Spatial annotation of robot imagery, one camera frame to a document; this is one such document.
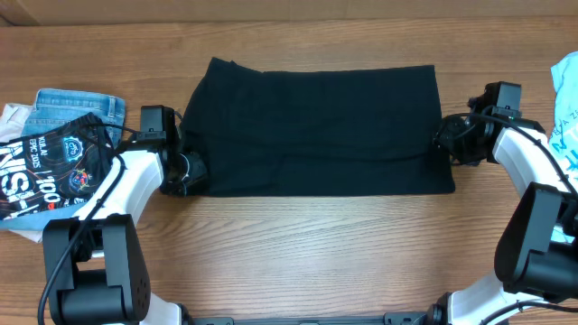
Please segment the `black t-shirt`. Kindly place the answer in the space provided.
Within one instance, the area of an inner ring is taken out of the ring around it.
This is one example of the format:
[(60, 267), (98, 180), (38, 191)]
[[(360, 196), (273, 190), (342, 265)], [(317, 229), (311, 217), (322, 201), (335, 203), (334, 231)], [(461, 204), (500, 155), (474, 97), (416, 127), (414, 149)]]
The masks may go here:
[(257, 71), (211, 60), (182, 119), (214, 197), (447, 194), (431, 65)]

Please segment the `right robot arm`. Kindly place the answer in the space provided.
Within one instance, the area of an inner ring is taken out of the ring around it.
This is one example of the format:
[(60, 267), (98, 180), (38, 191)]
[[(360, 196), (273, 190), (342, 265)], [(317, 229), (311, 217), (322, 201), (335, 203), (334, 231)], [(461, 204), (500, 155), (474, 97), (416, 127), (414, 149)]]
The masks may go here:
[(506, 324), (530, 308), (575, 313), (577, 189), (547, 148), (544, 128), (522, 117), (521, 87), (486, 85), (469, 112), (445, 117), (433, 142), (454, 163), (500, 165), (520, 201), (498, 241), (493, 270), (471, 286), (448, 292), (422, 324)]

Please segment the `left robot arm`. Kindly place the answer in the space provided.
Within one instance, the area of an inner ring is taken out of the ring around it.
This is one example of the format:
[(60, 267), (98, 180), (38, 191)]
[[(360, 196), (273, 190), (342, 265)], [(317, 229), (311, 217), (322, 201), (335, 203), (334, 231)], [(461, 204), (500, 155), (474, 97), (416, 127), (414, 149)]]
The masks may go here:
[(187, 309), (152, 292), (135, 225), (156, 190), (186, 197), (202, 188), (202, 159), (182, 148), (181, 114), (143, 106), (140, 128), (112, 150), (111, 170), (72, 218), (42, 232), (46, 284), (40, 324), (191, 324)]

